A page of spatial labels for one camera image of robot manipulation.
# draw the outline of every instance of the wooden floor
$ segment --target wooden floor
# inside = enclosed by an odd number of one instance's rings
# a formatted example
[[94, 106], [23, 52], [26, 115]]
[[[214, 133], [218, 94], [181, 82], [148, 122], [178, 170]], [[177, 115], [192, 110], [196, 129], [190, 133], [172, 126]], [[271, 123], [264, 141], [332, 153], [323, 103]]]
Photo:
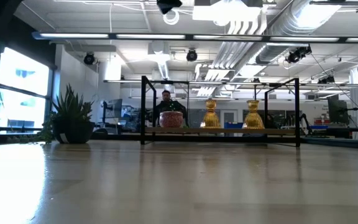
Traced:
[[0, 146], [0, 223], [358, 223], [358, 150]]

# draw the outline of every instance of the door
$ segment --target door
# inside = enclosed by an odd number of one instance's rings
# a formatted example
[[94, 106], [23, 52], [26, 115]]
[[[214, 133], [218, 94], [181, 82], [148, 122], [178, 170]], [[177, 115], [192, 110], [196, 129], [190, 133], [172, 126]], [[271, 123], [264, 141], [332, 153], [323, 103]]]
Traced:
[[221, 110], [221, 126], [224, 127], [225, 122], [238, 122], [237, 110]]

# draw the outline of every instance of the wooden shelf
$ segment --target wooden shelf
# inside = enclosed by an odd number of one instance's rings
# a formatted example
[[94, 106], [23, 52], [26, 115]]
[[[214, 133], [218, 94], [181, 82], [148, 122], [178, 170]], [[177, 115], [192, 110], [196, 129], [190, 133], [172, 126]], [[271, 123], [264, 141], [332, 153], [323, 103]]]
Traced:
[[294, 129], [239, 129], [239, 128], [146, 128], [147, 133], [242, 133], [242, 134], [295, 134]]

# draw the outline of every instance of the golden trophy-shaped vase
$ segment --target golden trophy-shaped vase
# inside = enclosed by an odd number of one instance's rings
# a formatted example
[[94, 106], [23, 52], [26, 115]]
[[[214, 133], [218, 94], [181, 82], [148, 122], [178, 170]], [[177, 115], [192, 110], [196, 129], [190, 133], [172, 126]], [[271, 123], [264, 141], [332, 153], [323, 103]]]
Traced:
[[207, 100], [206, 101], [206, 114], [204, 116], [203, 122], [201, 123], [201, 128], [221, 128], [221, 123], [219, 118], [215, 113], [216, 100]]
[[244, 120], [244, 125], [242, 126], [242, 128], [265, 129], [262, 118], [259, 116], [257, 112], [259, 100], [249, 100], [247, 101], [247, 103], [248, 103], [249, 113], [247, 114]]

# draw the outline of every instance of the flower pot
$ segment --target flower pot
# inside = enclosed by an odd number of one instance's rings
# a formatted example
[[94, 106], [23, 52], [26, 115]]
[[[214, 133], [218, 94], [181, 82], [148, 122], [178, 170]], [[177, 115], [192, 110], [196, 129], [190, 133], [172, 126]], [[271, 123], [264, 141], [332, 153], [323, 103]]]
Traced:
[[160, 113], [160, 126], [163, 128], [180, 128], [183, 123], [183, 114], [177, 111]]
[[62, 144], [84, 144], [88, 142], [93, 128], [93, 122], [52, 121], [53, 135]]
[[244, 125], [242, 128], [265, 129], [262, 118], [259, 116], [257, 112], [259, 100], [249, 100], [247, 101], [247, 103], [248, 103], [249, 113], [247, 114], [244, 120]]

